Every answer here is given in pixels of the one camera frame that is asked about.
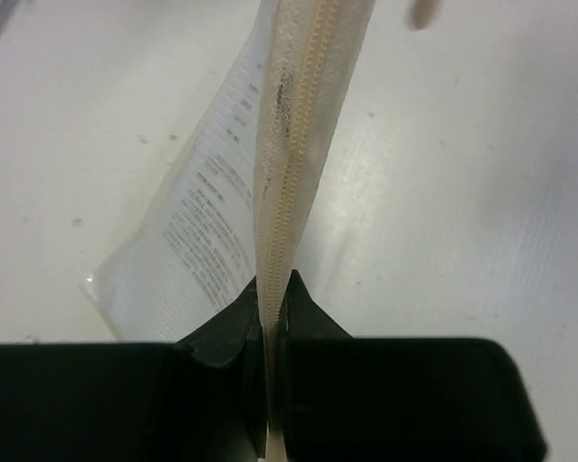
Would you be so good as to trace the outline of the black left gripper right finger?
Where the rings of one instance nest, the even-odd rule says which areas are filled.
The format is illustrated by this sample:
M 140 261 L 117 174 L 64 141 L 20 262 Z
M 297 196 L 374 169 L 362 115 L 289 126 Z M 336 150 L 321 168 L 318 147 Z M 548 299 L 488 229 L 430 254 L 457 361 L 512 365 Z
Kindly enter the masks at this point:
M 547 443 L 518 367 L 480 338 L 349 335 L 298 273 L 281 344 L 293 461 L 542 461 Z

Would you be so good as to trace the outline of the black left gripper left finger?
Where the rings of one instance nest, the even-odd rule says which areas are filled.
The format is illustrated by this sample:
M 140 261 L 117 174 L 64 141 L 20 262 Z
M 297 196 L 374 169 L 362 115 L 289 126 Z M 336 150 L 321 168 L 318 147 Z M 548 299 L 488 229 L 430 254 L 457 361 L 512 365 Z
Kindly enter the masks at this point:
M 255 461 L 256 290 L 175 343 L 0 345 L 0 461 Z

